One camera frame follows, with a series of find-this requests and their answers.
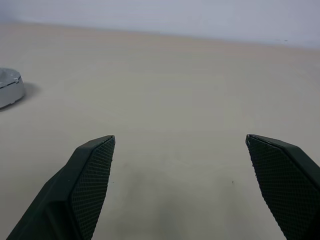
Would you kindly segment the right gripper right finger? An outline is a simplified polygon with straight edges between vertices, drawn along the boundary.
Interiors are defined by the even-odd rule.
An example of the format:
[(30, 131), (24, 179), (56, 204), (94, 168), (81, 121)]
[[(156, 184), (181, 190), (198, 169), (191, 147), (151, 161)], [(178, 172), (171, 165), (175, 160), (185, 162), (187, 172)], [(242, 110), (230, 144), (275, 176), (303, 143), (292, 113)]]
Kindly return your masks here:
[(261, 195), (288, 240), (320, 238), (320, 167), (298, 146), (245, 139)]

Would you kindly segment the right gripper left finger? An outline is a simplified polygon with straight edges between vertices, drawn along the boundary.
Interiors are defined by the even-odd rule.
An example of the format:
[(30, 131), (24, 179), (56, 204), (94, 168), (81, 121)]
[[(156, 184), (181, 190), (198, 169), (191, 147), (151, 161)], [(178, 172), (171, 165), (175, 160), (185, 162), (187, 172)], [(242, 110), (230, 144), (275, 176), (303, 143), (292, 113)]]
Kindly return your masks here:
[(115, 136), (107, 135), (77, 147), (7, 238), (90, 240), (106, 198), (115, 145)]

